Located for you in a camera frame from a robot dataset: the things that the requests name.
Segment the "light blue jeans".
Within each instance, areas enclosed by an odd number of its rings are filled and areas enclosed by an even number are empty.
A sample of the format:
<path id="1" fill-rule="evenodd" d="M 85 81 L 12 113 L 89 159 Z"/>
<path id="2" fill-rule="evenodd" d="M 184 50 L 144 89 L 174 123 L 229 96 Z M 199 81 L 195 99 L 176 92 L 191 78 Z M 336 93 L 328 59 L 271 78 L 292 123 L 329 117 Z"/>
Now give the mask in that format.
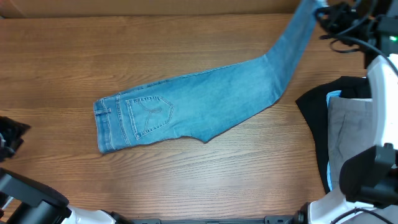
<path id="1" fill-rule="evenodd" d="M 103 154 L 167 139 L 208 142 L 283 95 L 325 1 L 303 0 L 277 42 L 258 58 L 148 83 L 94 103 Z"/>

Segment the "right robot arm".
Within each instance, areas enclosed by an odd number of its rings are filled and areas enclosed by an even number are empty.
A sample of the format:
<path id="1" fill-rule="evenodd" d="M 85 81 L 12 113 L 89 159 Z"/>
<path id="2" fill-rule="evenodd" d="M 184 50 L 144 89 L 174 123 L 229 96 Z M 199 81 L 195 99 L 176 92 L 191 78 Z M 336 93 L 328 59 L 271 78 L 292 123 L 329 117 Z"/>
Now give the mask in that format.
<path id="1" fill-rule="evenodd" d="M 341 2 L 317 9 L 315 18 L 324 39 L 356 44 L 365 54 L 372 145 L 343 164 L 338 188 L 306 203 L 290 222 L 344 223 L 367 214 L 390 223 L 375 211 L 397 205 L 397 1 Z"/>

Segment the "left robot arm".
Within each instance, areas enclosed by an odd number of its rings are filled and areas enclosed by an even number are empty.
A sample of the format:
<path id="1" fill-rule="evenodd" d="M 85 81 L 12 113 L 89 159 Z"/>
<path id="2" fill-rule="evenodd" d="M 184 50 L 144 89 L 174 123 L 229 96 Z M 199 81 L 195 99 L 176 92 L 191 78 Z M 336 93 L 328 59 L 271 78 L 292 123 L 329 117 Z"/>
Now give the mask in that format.
<path id="1" fill-rule="evenodd" d="M 115 212 L 72 207 L 69 200 L 55 189 L 1 168 L 1 216 L 13 200 L 21 204 L 6 223 L 132 224 L 131 220 Z"/>

